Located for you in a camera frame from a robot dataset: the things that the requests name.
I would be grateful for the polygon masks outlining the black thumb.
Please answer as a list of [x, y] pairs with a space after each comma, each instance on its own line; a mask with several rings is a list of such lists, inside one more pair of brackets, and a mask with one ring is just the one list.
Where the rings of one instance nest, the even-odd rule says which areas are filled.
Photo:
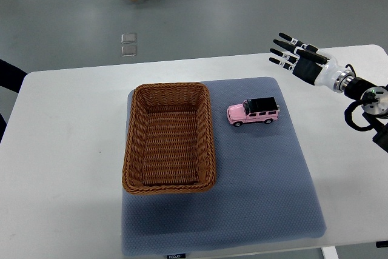
[[327, 58], [323, 55], [317, 54], [315, 52], [311, 52], [309, 50], [300, 50], [299, 56], [302, 58], [308, 59], [312, 62], [328, 62], [329, 61], [329, 58]]

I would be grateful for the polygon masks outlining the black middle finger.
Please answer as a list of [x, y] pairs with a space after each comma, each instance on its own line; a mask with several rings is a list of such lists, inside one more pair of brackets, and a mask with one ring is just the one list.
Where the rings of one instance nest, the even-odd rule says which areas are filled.
[[295, 50], [298, 49], [298, 46], [287, 41], [280, 41], [280, 40], [274, 39], [273, 43], [283, 48], [284, 50], [287, 50], [290, 53], [294, 53]]

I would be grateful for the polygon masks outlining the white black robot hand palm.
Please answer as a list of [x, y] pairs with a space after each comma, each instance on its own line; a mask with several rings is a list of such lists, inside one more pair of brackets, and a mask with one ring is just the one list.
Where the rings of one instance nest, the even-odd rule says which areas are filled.
[[295, 50], [294, 54], [299, 60], [295, 63], [293, 75], [310, 85], [326, 86], [334, 92], [344, 91], [345, 80], [352, 79], [352, 71], [350, 69], [340, 66], [338, 60], [333, 55], [321, 49], [318, 49], [315, 53], [329, 58], [328, 62], [312, 62], [302, 58], [299, 56], [300, 50], [307, 49], [298, 47]]

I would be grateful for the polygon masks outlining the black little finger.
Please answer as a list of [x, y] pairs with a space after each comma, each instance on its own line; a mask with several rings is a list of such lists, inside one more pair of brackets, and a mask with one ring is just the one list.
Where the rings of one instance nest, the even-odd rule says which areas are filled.
[[280, 66], [280, 67], [282, 67], [282, 68], [284, 68], [284, 69], [286, 69], [286, 70], [288, 70], [288, 71], [293, 71], [293, 69], [295, 67], [293, 64], [291, 64], [291, 63], [289, 63], [287, 61], [281, 61], [281, 60], [275, 59], [273, 57], [270, 57], [269, 61], [274, 63], [274, 64], [276, 64], [276, 65], [278, 65], [278, 66]]

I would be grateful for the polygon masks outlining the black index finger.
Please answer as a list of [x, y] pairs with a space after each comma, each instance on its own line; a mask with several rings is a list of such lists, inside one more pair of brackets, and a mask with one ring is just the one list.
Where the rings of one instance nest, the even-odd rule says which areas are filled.
[[307, 44], [303, 43], [302, 41], [293, 38], [285, 33], [279, 32], [278, 33], [279, 37], [282, 39], [286, 40], [287, 42], [291, 43], [292, 45], [295, 45], [297, 47], [307, 47]]

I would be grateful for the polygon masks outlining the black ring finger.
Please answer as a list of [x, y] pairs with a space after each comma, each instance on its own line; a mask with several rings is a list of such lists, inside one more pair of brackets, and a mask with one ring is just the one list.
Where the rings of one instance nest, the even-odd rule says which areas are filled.
[[274, 55], [279, 56], [281, 58], [281, 59], [276, 59], [274, 57], [270, 57], [269, 60], [271, 62], [281, 62], [281, 61], [297, 62], [299, 60], [299, 58], [296, 56], [281, 52], [281, 51], [279, 51], [277, 49], [273, 49], [273, 48], [270, 49], [270, 53], [273, 53]]

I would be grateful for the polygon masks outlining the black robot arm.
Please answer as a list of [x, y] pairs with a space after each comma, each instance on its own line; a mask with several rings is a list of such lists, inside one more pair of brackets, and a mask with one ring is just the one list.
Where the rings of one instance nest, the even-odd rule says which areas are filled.
[[359, 132], [374, 130], [372, 141], [387, 150], [387, 86], [377, 86], [356, 75], [352, 65], [340, 66], [336, 58], [322, 49], [306, 44], [285, 33], [273, 43], [284, 49], [271, 48], [278, 58], [269, 61], [290, 71], [292, 75], [313, 86], [325, 86], [343, 93], [353, 102], [344, 111], [344, 120]]

